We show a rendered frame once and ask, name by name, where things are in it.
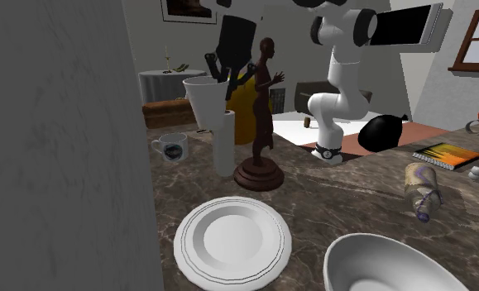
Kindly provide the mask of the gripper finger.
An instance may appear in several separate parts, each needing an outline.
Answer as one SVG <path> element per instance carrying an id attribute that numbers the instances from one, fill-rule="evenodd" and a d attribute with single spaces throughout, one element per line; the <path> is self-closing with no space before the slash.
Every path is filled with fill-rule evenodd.
<path id="1" fill-rule="evenodd" d="M 228 81 L 230 69 L 224 65 L 221 68 L 218 67 L 218 56 L 215 52 L 205 54 L 204 58 L 210 74 L 218 83 Z"/>
<path id="2" fill-rule="evenodd" d="M 228 78 L 228 89 L 226 93 L 225 100 L 228 101 L 232 97 L 232 93 L 237 89 L 238 86 L 244 85 L 254 74 L 257 72 L 257 66 L 253 63 L 247 65 L 247 71 L 242 77 L 238 77 L 239 71 L 232 70 Z"/>

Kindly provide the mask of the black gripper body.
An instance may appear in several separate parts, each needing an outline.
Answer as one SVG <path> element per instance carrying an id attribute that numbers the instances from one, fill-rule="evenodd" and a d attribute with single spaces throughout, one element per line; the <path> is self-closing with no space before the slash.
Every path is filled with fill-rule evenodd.
<path id="1" fill-rule="evenodd" d="M 238 72 L 249 63 L 255 32 L 255 22 L 230 15 L 223 16 L 218 47 L 215 50 L 222 68 L 220 79 L 228 76 L 225 69 Z"/>

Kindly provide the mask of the white conical vase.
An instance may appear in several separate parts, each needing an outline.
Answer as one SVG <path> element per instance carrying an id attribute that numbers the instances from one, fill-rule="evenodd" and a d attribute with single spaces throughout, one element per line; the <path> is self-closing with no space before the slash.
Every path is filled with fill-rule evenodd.
<path id="1" fill-rule="evenodd" d="M 223 128 L 228 81 L 219 83 L 212 76 L 198 76 L 185 79 L 183 85 L 199 128 Z"/>

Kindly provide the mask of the yellow rounded seat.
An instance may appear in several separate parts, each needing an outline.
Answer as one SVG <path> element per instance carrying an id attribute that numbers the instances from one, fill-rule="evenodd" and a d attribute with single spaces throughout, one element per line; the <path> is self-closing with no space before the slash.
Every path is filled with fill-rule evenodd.
<path id="1" fill-rule="evenodd" d="M 268 117 L 266 128 L 269 132 L 267 145 L 273 148 L 273 123 L 272 123 L 272 101 L 269 94 L 269 87 L 274 81 L 268 81 L 263 89 L 267 95 Z M 256 136 L 256 117 L 254 114 L 254 103 L 257 98 L 256 84 L 254 79 L 248 80 L 240 85 L 232 93 L 231 99 L 227 102 L 226 109 L 235 112 L 235 144 L 245 145 L 254 141 Z"/>

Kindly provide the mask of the dark brown human figurine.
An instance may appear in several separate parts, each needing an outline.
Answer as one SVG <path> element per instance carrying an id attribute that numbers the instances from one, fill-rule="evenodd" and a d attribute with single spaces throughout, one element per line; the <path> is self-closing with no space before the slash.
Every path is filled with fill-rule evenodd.
<path id="1" fill-rule="evenodd" d="M 272 78 L 267 68 L 267 60 L 275 54 L 275 44 L 270 37 L 260 43 L 261 56 L 256 62 L 255 91 L 256 99 L 252 110 L 256 119 L 256 137 L 252 143 L 252 157 L 244 160 L 234 172 L 238 185 L 251 191 L 263 192 L 280 187 L 284 182 L 284 173 L 271 159 L 263 158 L 265 147 L 274 148 L 272 113 L 269 108 L 269 88 L 285 79 L 283 72 Z"/>

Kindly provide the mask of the round table with grey cloth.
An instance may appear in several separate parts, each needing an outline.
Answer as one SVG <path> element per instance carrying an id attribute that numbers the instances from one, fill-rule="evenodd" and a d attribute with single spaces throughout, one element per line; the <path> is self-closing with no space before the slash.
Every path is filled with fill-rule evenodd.
<path id="1" fill-rule="evenodd" d="M 165 67 L 163 69 L 142 71 L 138 74 L 142 101 L 156 103 L 161 101 L 185 98 L 183 81 L 188 78 L 205 76 L 201 69 L 191 69 L 188 64 L 182 63 L 178 67 L 170 64 L 171 55 L 165 46 Z"/>

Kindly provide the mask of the white low table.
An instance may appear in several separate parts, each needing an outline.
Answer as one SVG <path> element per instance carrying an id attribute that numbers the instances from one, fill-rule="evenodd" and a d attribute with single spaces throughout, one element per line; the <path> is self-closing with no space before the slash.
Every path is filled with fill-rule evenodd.
<path id="1" fill-rule="evenodd" d="M 360 120 L 334 118 L 343 135 L 357 134 L 373 117 L 380 113 L 369 112 Z M 318 140 L 319 126 L 314 117 L 301 112 L 285 112 L 272 116 L 274 133 L 291 143 L 302 146 Z"/>

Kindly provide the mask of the white cylinder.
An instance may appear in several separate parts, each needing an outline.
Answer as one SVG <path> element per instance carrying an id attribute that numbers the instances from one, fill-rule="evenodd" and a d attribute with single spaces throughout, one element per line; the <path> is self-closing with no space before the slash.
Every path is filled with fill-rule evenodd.
<path id="1" fill-rule="evenodd" d="M 213 133 L 213 165 L 217 175 L 229 177 L 236 168 L 234 158 L 235 146 L 235 112 L 226 110 L 223 127 L 212 130 Z"/>

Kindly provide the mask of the white mug with dark print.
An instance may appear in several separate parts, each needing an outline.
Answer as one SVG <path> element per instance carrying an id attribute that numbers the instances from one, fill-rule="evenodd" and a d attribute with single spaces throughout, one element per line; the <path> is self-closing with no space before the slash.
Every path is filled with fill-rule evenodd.
<path id="1" fill-rule="evenodd" d="M 151 148 L 169 162 L 184 160 L 189 155 L 188 137 L 179 132 L 160 136 L 151 142 Z"/>

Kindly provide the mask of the black rounded bag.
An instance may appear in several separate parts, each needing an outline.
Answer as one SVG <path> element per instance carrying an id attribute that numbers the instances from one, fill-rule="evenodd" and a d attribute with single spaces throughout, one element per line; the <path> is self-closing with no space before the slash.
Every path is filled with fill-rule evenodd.
<path id="1" fill-rule="evenodd" d="M 406 114 L 402 117 L 386 114 L 374 117 L 360 130 L 357 141 L 370 152 L 397 147 L 403 131 L 402 122 L 408 120 Z"/>

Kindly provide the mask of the white plate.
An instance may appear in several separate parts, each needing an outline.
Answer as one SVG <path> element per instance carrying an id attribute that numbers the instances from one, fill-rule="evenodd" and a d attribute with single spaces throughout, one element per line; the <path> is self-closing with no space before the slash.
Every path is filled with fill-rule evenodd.
<path id="1" fill-rule="evenodd" d="M 279 277 L 292 251 L 282 216 L 253 198 L 215 198 L 187 214 L 173 252 L 180 271 L 205 291 L 258 291 Z"/>

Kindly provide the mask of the beige patterned bottle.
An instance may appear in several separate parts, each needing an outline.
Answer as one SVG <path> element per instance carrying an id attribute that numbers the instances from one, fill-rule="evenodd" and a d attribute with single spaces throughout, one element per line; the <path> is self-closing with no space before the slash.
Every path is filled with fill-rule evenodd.
<path id="1" fill-rule="evenodd" d="M 405 167 L 405 200 L 419 221 L 428 223 L 433 212 L 443 205 L 435 170 L 425 163 Z"/>

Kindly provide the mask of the orange and black notebook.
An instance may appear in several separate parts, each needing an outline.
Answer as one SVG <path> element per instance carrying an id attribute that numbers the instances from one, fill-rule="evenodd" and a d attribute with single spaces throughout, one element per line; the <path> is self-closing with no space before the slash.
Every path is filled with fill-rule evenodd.
<path id="1" fill-rule="evenodd" d="M 443 142 L 416 150 L 412 156 L 450 171 L 479 160 L 479 152 Z"/>

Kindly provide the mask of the white bowl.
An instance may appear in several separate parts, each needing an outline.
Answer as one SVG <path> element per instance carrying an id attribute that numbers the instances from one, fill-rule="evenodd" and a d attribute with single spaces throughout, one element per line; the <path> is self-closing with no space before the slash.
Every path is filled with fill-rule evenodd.
<path id="1" fill-rule="evenodd" d="M 340 236 L 323 262 L 326 291 L 469 291 L 435 260 L 371 233 Z"/>

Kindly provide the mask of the framed wall picture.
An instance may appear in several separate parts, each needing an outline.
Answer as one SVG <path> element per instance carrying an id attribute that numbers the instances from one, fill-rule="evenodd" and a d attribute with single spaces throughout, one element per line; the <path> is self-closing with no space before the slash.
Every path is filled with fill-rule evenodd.
<path id="1" fill-rule="evenodd" d="M 217 24 L 217 15 L 203 7 L 199 0 L 160 0 L 163 21 Z"/>

